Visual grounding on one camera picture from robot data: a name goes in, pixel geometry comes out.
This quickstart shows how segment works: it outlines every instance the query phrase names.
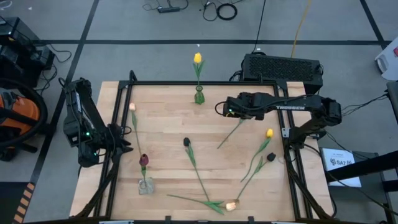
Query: wooden tabletop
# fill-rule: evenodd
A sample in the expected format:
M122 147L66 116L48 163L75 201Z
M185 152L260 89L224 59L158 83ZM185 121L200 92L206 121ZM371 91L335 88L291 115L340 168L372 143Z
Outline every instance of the wooden tabletop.
M117 86L118 82L102 83L97 107L105 123L111 122ZM302 83L288 83L288 87L290 96L305 94ZM164 220L165 216L171 215L172 220L246 221L248 216L253 216L256 221L294 221L276 111L265 114L263 121L245 121L223 146L217 149L220 142L237 125L238 119L216 114L214 106L224 101L227 96L237 96L242 91L273 95L270 86L204 86L206 102L196 105L193 102L194 86L133 86L131 99L137 107L139 142L142 153L149 156L147 177L153 178L155 192L152 195L138 193L137 183L142 178L138 163L139 151L135 133L128 134L125 139L132 143L134 150L121 158L111 218ZM125 92L118 122L122 116ZM306 111L295 111L293 116L296 126L301 126L310 119L310 113ZM131 116L128 116L127 125L132 127ZM253 177L240 197L235 211L224 210L224 215L220 215L200 203L167 196L174 194L206 200L195 170L184 151L183 139L188 137L195 152L198 172L210 200L235 199L245 183L240 183L240 180L248 171L251 158L264 141L269 128L274 130L274 137L261 156L273 152L277 159L268 162ZM313 139L307 139L306 143L318 147ZM308 189L331 215L333 209L322 161L309 149L302 149L301 155ZM259 158L260 156L257 156L254 160L254 166ZM96 191L101 168L101 165L97 165L81 170L70 215L78 213ZM104 214L108 191L104 193L103 198L101 214ZM299 190L298 199L301 201L300 212L304 215Z

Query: yellow cable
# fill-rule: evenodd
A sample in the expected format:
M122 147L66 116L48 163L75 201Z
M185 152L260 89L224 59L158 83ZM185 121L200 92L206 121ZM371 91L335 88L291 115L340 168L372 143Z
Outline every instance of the yellow cable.
M298 29L296 31L296 36L294 37L292 55L290 56L291 58L294 56L294 51L296 49L297 36L299 35L301 25L303 24L303 22L305 20L305 17L307 16L308 10L310 9L311 2L312 2L312 0L308 0L308 4L307 4L307 6L306 6L306 8L304 10L303 17L301 18L301 21L300 21L300 25L298 25Z

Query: gray floor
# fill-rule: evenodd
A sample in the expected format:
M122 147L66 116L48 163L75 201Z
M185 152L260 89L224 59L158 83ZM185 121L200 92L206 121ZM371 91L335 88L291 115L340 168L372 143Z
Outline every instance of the gray floor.
M100 0L88 33L88 40L157 40L157 39L255 39L262 1L245 0L236 4L238 15L232 21L207 22L202 18L200 2L190 0L189 7L177 13L158 14L141 6L153 1ZM183 0L172 0L183 6ZM41 39L78 40L83 32L93 0L18 0L0 14L19 16ZM385 40L398 36L398 1L367 0ZM268 0L260 39L292 40L307 4L306 0ZM214 16L209 9L207 17ZM302 26L299 40L377 40L359 0L314 0ZM75 52L77 45L54 45L59 50ZM268 55L289 57L291 45L258 45ZM239 69L245 53L253 45L85 45L74 79L87 78L98 99L102 81L125 80L133 69L140 80L194 80L192 55L200 51L207 61L203 80L227 80ZM297 58L321 61L325 68L322 96L338 100L343 106L364 103L380 96L386 81L377 71L374 58L381 51L373 45L299 45ZM60 58L67 55L58 54ZM72 60L55 65L58 75L66 77ZM50 115L60 95L57 81L44 93ZM77 152L71 149L62 133L66 116L62 111L57 132L37 183L26 222L67 218L77 182ZM387 100L377 101L344 117L342 124L329 128L337 140L355 151L393 151L398 143L398 125ZM41 146L43 139L34 144ZM329 139L322 147L335 147ZM12 162L0 163L0 181L29 181L39 153L21 152ZM397 178L386 172L387 179ZM395 210L398 195L391 194ZM375 205L352 205L337 201L342 220L374 223L384 218Z

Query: vacuum hose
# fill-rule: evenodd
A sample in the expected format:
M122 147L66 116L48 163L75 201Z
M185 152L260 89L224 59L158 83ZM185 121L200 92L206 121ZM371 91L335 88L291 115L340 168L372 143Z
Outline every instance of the vacuum hose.
M18 136L17 138L0 142L0 149L10 146L17 146L19 143L22 143L37 134L42 125L47 122L48 117L47 106L45 105L43 98L34 89L15 80L0 78L0 87L4 88L5 86L7 89L10 89L10 87L17 88L26 98L32 100L39 108L40 115L35 126L30 128L26 133Z

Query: orange vacuum cleaner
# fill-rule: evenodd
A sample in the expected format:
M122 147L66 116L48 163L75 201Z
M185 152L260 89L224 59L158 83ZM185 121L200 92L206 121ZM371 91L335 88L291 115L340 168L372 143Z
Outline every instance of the orange vacuum cleaner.
M37 133L46 133L47 107L31 87L15 80L0 78L0 88L18 89L0 94L0 160L10 161L17 150L35 153L37 148L25 143Z

